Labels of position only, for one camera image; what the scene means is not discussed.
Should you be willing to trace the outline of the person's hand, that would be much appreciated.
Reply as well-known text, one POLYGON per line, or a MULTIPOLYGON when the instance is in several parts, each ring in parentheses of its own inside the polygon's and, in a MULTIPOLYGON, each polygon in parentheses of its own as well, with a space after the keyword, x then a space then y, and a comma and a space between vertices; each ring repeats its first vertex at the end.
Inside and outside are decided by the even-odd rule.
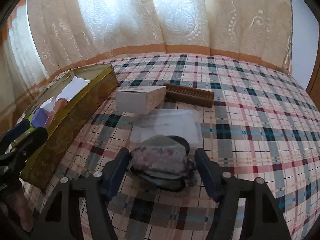
POLYGON ((24 195, 22 187, 20 187, 16 192, 7 195, 5 197, 5 201, 20 218, 22 229, 26 232, 30 232, 34 225, 33 215, 28 206, 28 201, 24 195))

